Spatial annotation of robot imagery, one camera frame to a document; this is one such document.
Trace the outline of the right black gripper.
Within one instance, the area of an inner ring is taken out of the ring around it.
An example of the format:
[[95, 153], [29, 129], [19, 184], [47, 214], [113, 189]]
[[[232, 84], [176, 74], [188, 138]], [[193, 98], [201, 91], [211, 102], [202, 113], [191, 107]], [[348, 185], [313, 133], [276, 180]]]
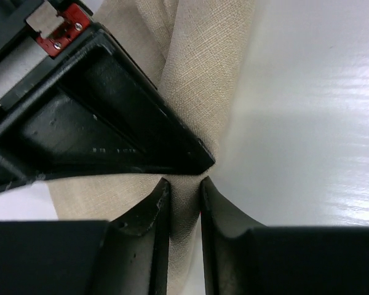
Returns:
[[0, 1], [0, 125], [50, 101], [93, 15], [88, 1]]

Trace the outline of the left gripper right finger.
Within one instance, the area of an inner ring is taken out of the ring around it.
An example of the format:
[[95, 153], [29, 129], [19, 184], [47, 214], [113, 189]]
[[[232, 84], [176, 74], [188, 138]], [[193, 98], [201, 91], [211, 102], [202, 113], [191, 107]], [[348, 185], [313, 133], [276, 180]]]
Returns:
[[207, 294], [369, 294], [369, 227], [271, 227], [205, 178], [200, 216]]

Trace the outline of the beige cloth napkin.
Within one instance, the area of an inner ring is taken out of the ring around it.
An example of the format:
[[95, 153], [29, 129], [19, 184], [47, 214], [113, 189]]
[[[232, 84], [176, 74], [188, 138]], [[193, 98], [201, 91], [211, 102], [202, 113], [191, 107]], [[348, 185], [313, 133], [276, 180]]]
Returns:
[[[253, 1], [104, 1], [95, 19], [217, 155], [245, 55]], [[48, 182], [60, 219], [114, 219], [143, 200], [157, 175]]]

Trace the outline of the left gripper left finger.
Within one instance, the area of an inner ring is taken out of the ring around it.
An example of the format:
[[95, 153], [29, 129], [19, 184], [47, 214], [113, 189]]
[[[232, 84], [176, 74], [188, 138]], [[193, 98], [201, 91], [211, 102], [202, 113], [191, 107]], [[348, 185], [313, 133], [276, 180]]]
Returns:
[[0, 294], [165, 294], [170, 184], [113, 221], [0, 222]]

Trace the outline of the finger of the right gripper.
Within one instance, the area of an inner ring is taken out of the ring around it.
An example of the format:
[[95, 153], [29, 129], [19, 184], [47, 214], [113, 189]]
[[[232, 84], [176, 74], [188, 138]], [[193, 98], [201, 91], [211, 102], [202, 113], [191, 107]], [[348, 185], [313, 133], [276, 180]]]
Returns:
[[0, 99], [0, 193], [79, 176], [200, 175], [214, 162], [102, 26]]

